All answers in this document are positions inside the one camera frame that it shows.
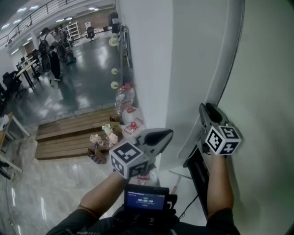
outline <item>railing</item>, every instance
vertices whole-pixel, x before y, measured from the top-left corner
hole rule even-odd
[[[26,16],[16,27],[10,31],[10,33],[0,39],[0,50],[10,44],[15,38],[22,32],[26,31],[33,24],[41,21],[49,14],[56,12],[60,7],[68,5],[76,0],[51,0],[43,6],[39,7],[37,10]]]

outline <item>black sleeve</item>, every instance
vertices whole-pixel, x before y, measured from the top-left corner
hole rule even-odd
[[[232,210],[229,208],[221,210],[211,216],[207,221],[206,227],[228,235],[240,235],[234,225]]]
[[[67,218],[65,218],[59,225],[52,228],[47,233],[47,235],[68,235],[71,233],[76,234],[83,227],[89,227],[96,221],[97,219],[95,219],[90,212],[83,209],[77,209]]]

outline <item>display screen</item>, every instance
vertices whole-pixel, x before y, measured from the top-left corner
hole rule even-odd
[[[164,199],[164,195],[129,191],[127,194],[127,206],[137,209],[162,210],[164,207]]]

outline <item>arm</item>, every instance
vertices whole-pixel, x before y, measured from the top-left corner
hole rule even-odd
[[[113,172],[81,200],[78,209],[84,209],[101,217],[118,199],[127,184],[118,172]]]
[[[232,210],[234,197],[229,180],[226,158],[212,154],[207,192],[208,217],[225,208]]]

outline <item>table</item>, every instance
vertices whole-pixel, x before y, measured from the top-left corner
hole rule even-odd
[[[10,126],[11,121],[13,120],[16,125],[20,128],[20,130],[26,135],[26,136],[30,136],[30,133],[20,124],[20,122],[15,118],[15,116],[10,113],[8,114],[9,117],[9,122],[6,125],[5,129],[3,131],[0,131],[0,149],[2,148],[3,142],[5,137],[7,136],[9,139],[14,140],[14,137],[9,133],[8,129]],[[2,154],[0,153],[0,160],[3,162],[6,162],[7,164],[9,164],[11,167],[15,168],[17,171],[19,172],[23,172],[22,169],[20,169],[18,166],[14,165],[12,162],[10,162],[9,160],[7,160],[5,157],[2,156]]]
[[[21,71],[18,72],[17,74],[17,77],[19,77],[21,74],[24,74],[29,86],[32,88],[34,86],[27,70],[31,67],[32,70],[33,70],[33,73],[35,75],[35,77],[37,78],[37,80],[39,81],[39,77],[38,77],[38,74],[36,73],[34,67],[33,67],[33,64],[36,62],[37,60],[33,60],[32,62],[30,62],[28,65],[26,65],[26,67],[24,67]]]

